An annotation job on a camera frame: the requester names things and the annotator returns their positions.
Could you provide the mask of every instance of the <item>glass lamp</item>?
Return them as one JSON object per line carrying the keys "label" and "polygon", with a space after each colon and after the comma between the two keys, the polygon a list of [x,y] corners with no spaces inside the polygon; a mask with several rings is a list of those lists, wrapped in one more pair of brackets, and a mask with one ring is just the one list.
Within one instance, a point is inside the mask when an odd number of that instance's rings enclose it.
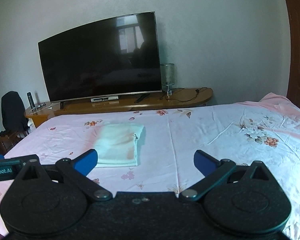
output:
{"label": "glass lamp", "polygon": [[167,63],[167,64],[160,64],[161,70],[161,82],[163,86],[167,87],[167,95],[172,95],[171,86],[175,84],[175,71],[174,71],[174,64]]}

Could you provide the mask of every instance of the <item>chair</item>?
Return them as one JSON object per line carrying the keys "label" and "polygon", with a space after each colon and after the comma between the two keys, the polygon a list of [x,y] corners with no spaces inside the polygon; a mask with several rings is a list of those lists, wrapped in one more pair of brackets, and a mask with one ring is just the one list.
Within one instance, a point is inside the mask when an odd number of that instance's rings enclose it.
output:
{"label": "chair", "polygon": [[0,133],[0,142],[9,151],[22,138],[18,137],[20,133],[27,136],[28,119],[24,116],[25,106],[18,92],[10,91],[1,98],[2,124],[5,131]]}

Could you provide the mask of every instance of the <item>tv screen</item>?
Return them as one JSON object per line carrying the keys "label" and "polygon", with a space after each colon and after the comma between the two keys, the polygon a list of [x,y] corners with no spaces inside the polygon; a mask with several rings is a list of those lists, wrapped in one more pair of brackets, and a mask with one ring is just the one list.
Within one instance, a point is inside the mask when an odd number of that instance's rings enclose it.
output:
{"label": "tv screen", "polygon": [[85,24],[38,47],[51,102],[161,90],[154,12]]}

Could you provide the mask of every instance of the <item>metal screw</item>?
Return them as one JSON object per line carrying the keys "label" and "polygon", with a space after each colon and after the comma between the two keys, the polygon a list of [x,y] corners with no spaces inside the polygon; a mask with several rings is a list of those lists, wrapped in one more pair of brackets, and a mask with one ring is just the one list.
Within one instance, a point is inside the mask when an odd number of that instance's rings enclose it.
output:
{"label": "metal screw", "polygon": [[194,189],[186,189],[181,192],[181,195],[183,195],[186,198],[194,198],[197,196],[197,191]]}
{"label": "metal screw", "polygon": [[110,196],[110,192],[105,189],[96,190],[93,194],[96,198],[107,198]]}
{"label": "metal screw", "polygon": [[134,204],[140,204],[141,203],[141,199],[134,198],[134,199],[132,199],[132,203],[134,203]]}

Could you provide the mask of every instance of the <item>round disc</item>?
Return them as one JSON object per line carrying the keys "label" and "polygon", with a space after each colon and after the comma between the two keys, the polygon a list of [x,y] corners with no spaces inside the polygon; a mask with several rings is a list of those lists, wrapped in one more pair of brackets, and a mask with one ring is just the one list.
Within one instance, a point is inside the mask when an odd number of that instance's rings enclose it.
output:
{"label": "round disc", "polygon": [[4,199],[0,213],[7,227],[26,234],[52,234],[76,223],[85,213],[84,194],[62,183],[51,182],[44,187],[18,190]]}
{"label": "round disc", "polygon": [[208,216],[238,234],[277,231],[288,220],[291,204],[285,193],[264,180],[231,183],[212,189],[203,201]]}

